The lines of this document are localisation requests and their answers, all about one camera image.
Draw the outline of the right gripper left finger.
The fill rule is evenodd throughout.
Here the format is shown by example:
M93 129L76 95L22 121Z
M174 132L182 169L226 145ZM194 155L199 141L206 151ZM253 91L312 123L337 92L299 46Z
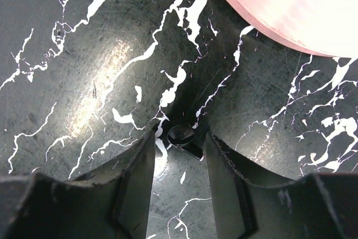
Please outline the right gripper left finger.
M155 137L72 181L42 173L1 177L2 238L145 238Z

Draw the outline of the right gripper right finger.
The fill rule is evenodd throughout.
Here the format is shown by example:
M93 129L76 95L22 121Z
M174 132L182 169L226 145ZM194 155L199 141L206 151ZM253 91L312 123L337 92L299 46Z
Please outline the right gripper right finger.
M271 172L208 133L205 140L219 238L356 238L357 175Z

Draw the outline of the black earbud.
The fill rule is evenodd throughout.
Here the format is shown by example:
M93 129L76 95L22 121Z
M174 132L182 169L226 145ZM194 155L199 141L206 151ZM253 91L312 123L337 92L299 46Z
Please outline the black earbud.
M204 158L203 150L194 143L195 132L189 124L173 126L167 133L168 142L198 161Z

